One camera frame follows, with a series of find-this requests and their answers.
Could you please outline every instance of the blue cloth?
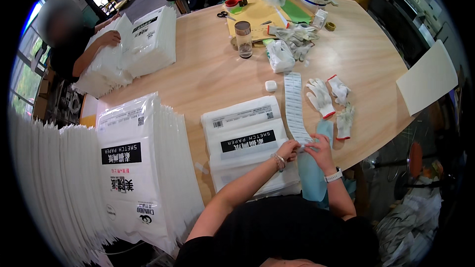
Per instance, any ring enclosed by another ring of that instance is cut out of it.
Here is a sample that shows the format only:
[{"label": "blue cloth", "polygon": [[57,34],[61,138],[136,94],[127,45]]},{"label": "blue cloth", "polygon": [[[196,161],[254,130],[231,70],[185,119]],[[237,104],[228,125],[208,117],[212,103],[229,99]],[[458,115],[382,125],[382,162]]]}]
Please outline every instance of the blue cloth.
[{"label": "blue cloth", "polygon": [[[320,120],[316,132],[328,136],[330,146],[333,146],[333,122]],[[297,166],[302,184],[302,196],[310,201],[322,201],[327,191],[327,185],[324,180],[324,173],[318,167],[315,159],[304,152],[298,155]]]},{"label": "blue cloth", "polygon": [[[341,177],[341,180],[343,181],[343,184],[345,185],[346,191],[350,195],[350,198],[355,197],[355,191],[356,191],[356,180],[349,180],[346,179],[344,176]],[[328,203],[328,191],[325,192],[325,198],[321,202],[317,202],[317,207],[330,210],[329,203]]]}]

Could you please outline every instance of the wall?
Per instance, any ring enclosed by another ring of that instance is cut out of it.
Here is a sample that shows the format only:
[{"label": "wall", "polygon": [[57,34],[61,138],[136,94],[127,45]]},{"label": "wall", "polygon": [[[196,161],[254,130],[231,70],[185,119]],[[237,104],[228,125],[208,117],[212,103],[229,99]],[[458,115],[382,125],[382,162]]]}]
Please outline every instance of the wall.
[{"label": "wall", "polygon": [[448,14],[448,9],[446,8],[443,0],[436,0],[436,2],[442,8],[442,12],[438,17],[438,22],[441,25],[443,24],[442,32],[437,36],[437,39],[445,41],[444,45],[450,55],[450,58],[452,59],[452,62],[454,63],[455,69],[459,71],[460,67],[462,67],[465,77],[471,80],[468,60],[462,40],[460,39],[459,31],[452,22],[452,19]]}]

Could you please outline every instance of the window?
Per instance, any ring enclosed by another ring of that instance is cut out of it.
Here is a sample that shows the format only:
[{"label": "window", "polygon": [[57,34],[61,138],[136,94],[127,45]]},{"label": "window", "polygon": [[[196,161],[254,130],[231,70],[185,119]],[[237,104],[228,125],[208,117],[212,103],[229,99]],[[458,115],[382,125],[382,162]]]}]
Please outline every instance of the window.
[{"label": "window", "polygon": [[44,0],[39,0],[33,6],[29,17],[25,21],[25,29],[23,30],[11,73],[9,101],[16,112],[26,119],[31,118],[39,83],[45,69],[44,63],[47,58],[45,53],[40,58],[34,71],[31,70],[31,63],[43,43],[36,30],[36,16],[43,4]]}]

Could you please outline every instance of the bracelet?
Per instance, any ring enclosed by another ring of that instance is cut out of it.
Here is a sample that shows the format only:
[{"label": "bracelet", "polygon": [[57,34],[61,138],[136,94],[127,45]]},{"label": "bracelet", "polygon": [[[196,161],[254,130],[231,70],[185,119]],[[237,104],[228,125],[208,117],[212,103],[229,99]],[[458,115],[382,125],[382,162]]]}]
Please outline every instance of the bracelet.
[{"label": "bracelet", "polygon": [[284,168],[285,168],[285,161],[284,159],[277,155],[276,153],[270,155],[271,158],[274,158],[277,162],[277,167],[279,167],[279,172],[282,172],[284,171]]}]

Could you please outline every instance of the white smartwatch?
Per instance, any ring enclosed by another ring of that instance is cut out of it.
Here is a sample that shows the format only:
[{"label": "white smartwatch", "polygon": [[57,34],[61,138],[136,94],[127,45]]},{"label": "white smartwatch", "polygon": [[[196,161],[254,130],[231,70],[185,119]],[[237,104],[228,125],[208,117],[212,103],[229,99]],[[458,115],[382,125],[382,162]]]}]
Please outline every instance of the white smartwatch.
[{"label": "white smartwatch", "polygon": [[330,181],[336,181],[342,176],[343,174],[341,173],[341,169],[339,167],[336,167],[336,173],[334,175],[325,176],[324,179],[325,179],[325,182],[330,182]]}]

